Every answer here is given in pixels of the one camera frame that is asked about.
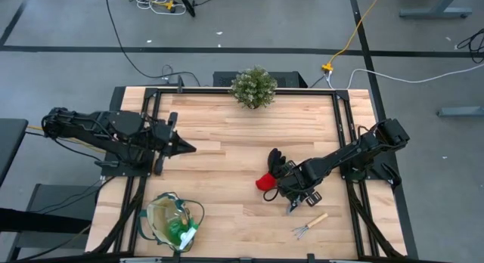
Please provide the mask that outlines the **black aluminium table frame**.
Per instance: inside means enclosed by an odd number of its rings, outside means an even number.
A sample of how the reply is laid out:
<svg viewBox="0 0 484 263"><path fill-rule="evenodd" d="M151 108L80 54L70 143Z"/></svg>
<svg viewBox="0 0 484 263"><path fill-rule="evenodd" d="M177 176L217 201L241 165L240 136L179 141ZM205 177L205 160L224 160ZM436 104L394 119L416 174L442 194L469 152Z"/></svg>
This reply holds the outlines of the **black aluminium table frame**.
<svg viewBox="0 0 484 263"><path fill-rule="evenodd" d="M144 201L176 192L205 208L194 246L183 259L236 258L353 259L358 255L347 185L333 172L318 192L316 206L301 205L286 214L285 198L266 196L255 182L267 168L268 153L279 148L301 162L325 156L355 137L359 126L375 123L369 93L364 89L283 88L267 108L248 110L223 88L164 87L160 100L146 100L145 88L126 87L112 98L116 109L177 112L178 133L195 153L174 156L159 176L148 178ZM329 216L298 240L293 229L319 215Z"/></svg>

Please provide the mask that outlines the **black computer case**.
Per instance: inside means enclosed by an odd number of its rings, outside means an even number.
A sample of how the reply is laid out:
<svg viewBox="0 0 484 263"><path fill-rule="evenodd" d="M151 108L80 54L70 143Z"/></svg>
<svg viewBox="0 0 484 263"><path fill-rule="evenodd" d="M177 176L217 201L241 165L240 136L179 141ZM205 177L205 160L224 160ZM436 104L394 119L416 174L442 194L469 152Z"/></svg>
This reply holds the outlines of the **black computer case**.
<svg viewBox="0 0 484 263"><path fill-rule="evenodd" d="M306 81L299 72L269 72L271 77L277 80L279 88L308 88ZM238 72L214 72L214 87L231 87L232 80L236 79Z"/></svg>

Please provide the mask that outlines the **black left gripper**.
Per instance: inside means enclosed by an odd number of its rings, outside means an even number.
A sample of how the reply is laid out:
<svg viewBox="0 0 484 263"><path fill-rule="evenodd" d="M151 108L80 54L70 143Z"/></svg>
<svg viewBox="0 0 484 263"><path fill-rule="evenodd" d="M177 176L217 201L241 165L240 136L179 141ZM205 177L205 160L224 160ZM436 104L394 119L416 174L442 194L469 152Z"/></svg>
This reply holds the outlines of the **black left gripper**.
<svg viewBox="0 0 484 263"><path fill-rule="evenodd" d="M154 160L154 174L161 175L163 171L163 164L165 159L169 159L171 156L177 156L186 153L195 153L197 148L192 144L185 141L183 138L175 137L175 125L177 123L178 114L177 112L171 112L167 120L164 119L154 119L153 117L147 117L147 126L145 128L145 138L144 142L145 151L152 155ZM147 147L147 139L149 135L156 135L162 138L166 142L166 146L161 151L149 150Z"/></svg>

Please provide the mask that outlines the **black side table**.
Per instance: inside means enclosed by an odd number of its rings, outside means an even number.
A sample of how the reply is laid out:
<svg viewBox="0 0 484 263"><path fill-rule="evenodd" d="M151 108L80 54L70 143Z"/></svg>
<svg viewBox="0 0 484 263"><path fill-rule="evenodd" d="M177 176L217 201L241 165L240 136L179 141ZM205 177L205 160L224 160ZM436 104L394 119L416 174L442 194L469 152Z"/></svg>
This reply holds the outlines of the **black side table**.
<svg viewBox="0 0 484 263"><path fill-rule="evenodd" d="M25 136L26 119L0 118L0 187Z"/></svg>

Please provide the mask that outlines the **grey desk leg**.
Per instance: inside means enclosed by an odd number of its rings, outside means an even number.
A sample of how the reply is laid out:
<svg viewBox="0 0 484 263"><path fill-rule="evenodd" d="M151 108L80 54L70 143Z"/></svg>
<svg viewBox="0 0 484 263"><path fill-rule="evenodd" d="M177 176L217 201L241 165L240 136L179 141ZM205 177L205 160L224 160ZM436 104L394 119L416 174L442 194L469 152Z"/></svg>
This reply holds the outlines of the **grey desk leg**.
<svg viewBox="0 0 484 263"><path fill-rule="evenodd" d="M443 107L437 110L439 117L484 116L484 107Z"/></svg>
<svg viewBox="0 0 484 263"><path fill-rule="evenodd" d="M472 8L453 8L450 4L454 0L438 0L431 8L401 9L399 16L408 19L439 19L439 18L467 18L472 13Z"/></svg>

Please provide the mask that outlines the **potted plant in black pot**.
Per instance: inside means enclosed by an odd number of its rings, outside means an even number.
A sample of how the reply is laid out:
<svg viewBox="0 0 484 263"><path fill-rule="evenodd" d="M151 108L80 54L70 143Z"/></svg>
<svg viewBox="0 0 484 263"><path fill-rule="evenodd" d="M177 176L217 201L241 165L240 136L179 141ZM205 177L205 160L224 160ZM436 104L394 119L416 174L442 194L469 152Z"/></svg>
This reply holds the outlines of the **potted plant in black pot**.
<svg viewBox="0 0 484 263"><path fill-rule="evenodd" d="M255 110L274 100L278 81L261 66L240 71L231 81L231 94L243 107Z"/></svg>

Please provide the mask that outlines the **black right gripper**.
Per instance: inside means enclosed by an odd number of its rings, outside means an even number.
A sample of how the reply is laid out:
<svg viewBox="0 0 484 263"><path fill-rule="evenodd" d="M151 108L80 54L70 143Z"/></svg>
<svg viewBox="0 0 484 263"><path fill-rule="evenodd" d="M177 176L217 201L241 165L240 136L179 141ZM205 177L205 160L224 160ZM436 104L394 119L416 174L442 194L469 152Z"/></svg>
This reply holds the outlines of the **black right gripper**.
<svg viewBox="0 0 484 263"><path fill-rule="evenodd" d="M313 207L322 200L315 187L328 175L329 169L319 168L310 161L299 165L286 162L278 169L278 192L290 201L289 207L298 207L303 202Z"/></svg>

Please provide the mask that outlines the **green and tan gardening bag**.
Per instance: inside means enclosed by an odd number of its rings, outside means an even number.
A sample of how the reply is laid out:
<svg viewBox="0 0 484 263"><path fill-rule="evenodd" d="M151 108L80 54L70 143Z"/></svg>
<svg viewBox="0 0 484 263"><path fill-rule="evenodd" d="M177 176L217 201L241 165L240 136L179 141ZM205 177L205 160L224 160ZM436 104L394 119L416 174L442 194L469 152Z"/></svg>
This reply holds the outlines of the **green and tan gardening bag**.
<svg viewBox="0 0 484 263"><path fill-rule="evenodd" d="M195 221L187 203L196 204L201 208L202 214L199 221ZM166 244L174 252L189 252L191 249L188 251L175 249L168 237L168 224L172 219L186 215L188 219L192 218L200 227L205 218L205 213L204 206L198 201L182 199L175 192L165 192L157 196L145 209L139 212L136 227L139 235L145 240L156 241L158 245Z"/></svg>

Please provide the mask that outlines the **red and black gardening glove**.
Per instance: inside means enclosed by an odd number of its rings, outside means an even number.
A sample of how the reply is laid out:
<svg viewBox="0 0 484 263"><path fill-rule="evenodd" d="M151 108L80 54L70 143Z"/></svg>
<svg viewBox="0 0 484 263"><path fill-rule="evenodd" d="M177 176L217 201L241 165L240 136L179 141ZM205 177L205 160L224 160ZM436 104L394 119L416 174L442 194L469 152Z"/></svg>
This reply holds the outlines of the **red and black gardening glove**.
<svg viewBox="0 0 484 263"><path fill-rule="evenodd" d="M274 148L268 155L268 172L256 181L256 187L262 191L271 190L276 186L276 179L281 174L281 167L286 163L286 156L278 148Z"/></svg>

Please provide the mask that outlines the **black stand leg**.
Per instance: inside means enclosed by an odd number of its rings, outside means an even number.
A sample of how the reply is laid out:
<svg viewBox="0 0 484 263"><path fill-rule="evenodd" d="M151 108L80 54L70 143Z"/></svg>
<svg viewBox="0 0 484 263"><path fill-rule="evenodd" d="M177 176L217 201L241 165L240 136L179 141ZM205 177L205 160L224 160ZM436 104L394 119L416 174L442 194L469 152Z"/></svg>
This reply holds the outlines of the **black stand leg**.
<svg viewBox="0 0 484 263"><path fill-rule="evenodd" d="M194 10L194 3L190 2L189 0L181 0L182 4L186 7L187 12L192 16L196 17L196 13Z"/></svg>

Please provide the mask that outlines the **wooden-handled three-prong hand rake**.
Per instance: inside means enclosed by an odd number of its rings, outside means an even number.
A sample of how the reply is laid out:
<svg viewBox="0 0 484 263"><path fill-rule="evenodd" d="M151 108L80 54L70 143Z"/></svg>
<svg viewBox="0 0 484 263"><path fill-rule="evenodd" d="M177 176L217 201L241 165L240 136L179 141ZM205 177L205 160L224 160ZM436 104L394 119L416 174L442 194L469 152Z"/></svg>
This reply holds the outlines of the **wooden-handled three-prong hand rake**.
<svg viewBox="0 0 484 263"><path fill-rule="evenodd" d="M297 227L293 229L294 235L298 240L300 240L304 234L309 231L312 227L314 227L316 224L320 223L324 219L326 219L329 215L327 213L323 213L319 215L318 217L314 218L311 220L309 223L303 225L302 227Z"/></svg>

